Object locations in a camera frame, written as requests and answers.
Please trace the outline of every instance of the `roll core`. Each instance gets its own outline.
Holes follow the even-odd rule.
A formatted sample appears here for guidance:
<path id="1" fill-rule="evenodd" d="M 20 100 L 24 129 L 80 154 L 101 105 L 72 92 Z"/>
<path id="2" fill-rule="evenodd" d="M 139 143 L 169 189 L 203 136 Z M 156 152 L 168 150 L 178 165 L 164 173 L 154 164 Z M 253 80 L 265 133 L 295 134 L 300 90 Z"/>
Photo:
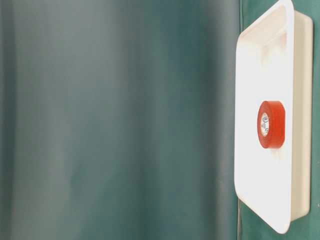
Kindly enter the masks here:
<path id="1" fill-rule="evenodd" d="M 265 149 L 278 149 L 285 141 L 286 111 L 280 101 L 264 101 L 258 111 L 257 133 Z"/>

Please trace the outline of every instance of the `dark green fabric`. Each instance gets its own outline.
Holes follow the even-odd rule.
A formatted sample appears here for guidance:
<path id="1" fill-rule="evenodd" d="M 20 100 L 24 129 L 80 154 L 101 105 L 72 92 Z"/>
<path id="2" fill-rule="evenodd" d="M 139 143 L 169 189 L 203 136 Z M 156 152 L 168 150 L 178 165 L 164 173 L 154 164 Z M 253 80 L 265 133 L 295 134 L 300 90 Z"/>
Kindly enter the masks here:
<path id="1" fill-rule="evenodd" d="M 1 239 L 235 240 L 235 0 L 1 0 Z"/>
<path id="2" fill-rule="evenodd" d="M 248 27 L 275 0 L 242 0 L 243 29 Z M 242 240 L 317 240 L 320 239 L 320 1 L 294 0 L 297 11 L 310 16 L 314 24 L 313 95 L 312 95 L 312 153 L 311 153 L 311 203 L 310 213 L 291 223 L 289 231 L 276 233 L 248 207 L 241 204 Z"/>

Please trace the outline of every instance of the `tape roll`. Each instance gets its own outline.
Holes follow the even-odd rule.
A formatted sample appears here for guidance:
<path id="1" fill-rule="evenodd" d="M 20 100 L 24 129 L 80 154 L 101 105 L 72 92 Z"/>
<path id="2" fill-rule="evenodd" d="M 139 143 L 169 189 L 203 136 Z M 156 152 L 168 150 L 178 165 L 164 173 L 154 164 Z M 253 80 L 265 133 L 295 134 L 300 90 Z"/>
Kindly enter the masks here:
<path id="1" fill-rule="evenodd" d="M 278 149 L 285 141 L 286 111 L 279 101 L 264 101 L 258 112 L 257 132 L 265 149 Z"/>

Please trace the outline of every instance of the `green backdrop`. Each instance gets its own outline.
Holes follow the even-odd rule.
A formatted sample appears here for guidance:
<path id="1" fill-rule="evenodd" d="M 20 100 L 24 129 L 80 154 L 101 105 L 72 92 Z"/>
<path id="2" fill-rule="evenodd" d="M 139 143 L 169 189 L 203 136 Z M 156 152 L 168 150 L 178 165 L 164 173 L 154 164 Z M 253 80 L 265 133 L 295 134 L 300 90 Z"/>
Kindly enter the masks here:
<path id="1" fill-rule="evenodd" d="M 240 0 L 241 30 L 262 15 L 275 0 Z M 297 11 L 310 16 L 314 24 L 313 93 L 312 93 L 312 153 L 310 213 L 292 222 L 289 231 L 276 233 L 244 204 L 240 205 L 239 240 L 316 240 L 320 239 L 320 1 L 293 0 Z"/>
<path id="2" fill-rule="evenodd" d="M 236 239 L 237 0 L 0 7 L 1 239 Z"/>

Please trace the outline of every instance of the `white tray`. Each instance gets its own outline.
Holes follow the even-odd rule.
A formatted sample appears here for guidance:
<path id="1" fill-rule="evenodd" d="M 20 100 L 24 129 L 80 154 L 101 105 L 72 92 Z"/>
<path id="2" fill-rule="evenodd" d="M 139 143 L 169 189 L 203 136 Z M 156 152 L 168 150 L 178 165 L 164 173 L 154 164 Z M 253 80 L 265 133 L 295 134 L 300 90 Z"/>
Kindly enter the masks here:
<path id="1" fill-rule="evenodd" d="M 234 184 L 237 196 L 278 233 L 310 208 L 313 22 L 280 0 L 243 31 L 236 48 Z M 263 101 L 285 108 L 285 140 L 257 135 Z"/>

